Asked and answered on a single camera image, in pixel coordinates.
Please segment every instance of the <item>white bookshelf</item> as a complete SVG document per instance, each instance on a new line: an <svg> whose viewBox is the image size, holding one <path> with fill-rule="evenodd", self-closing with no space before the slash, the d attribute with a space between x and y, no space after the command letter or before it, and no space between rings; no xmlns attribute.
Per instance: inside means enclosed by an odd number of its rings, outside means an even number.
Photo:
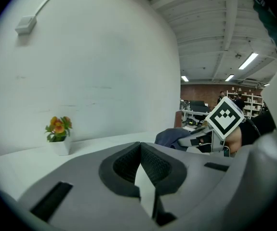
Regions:
<svg viewBox="0 0 277 231"><path fill-rule="evenodd" d="M237 93L232 93L226 91L226 96L238 96ZM244 101L245 107L244 107L244 116L248 118L255 117L259 114L260 109L262 108L264 104L264 100L260 96L255 96L253 94L242 94L242 96L246 97L247 100Z"/></svg>

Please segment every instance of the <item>potted plant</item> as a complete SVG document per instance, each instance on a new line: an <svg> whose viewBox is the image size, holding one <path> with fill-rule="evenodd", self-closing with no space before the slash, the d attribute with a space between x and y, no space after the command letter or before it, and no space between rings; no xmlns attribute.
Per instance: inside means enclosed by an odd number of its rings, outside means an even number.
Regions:
<svg viewBox="0 0 277 231"><path fill-rule="evenodd" d="M60 156L69 155L70 153L70 128L72 128L72 122L67 116L60 119L54 116L51 119L51 124L45 127L46 133L49 133L47 141Z"/></svg>

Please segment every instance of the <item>black sleeve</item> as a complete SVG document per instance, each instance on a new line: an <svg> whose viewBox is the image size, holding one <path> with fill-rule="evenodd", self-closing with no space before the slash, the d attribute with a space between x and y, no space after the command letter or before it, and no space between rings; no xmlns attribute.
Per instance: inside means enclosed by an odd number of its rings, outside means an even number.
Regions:
<svg viewBox="0 0 277 231"><path fill-rule="evenodd" d="M261 135L272 132L276 126L269 111L252 119ZM242 145L253 144L258 138L257 131L248 122L239 124L242 134Z"/></svg>

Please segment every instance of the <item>white wall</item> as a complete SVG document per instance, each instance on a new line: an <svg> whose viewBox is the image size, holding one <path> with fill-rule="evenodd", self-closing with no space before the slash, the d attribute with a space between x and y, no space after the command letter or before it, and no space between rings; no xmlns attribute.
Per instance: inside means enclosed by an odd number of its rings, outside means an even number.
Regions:
<svg viewBox="0 0 277 231"><path fill-rule="evenodd" d="M42 1L0 18L0 155L44 146L52 116L72 119L72 140L173 127L177 42L145 0L50 0L18 37Z"/></svg>

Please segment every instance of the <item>ceiling light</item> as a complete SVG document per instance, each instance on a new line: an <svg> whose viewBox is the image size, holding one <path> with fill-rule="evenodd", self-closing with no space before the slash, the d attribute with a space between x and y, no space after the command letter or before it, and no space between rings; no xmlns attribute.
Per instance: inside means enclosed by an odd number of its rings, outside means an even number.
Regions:
<svg viewBox="0 0 277 231"><path fill-rule="evenodd" d="M240 66L239 69L245 69L247 65L249 65L255 58L258 56L256 53L252 53L249 58Z"/></svg>
<svg viewBox="0 0 277 231"><path fill-rule="evenodd" d="M185 82L188 82L187 77L185 77L185 76L181 76L181 78L182 78Z"/></svg>
<svg viewBox="0 0 277 231"><path fill-rule="evenodd" d="M228 76L228 78L225 81L229 81L234 75Z"/></svg>

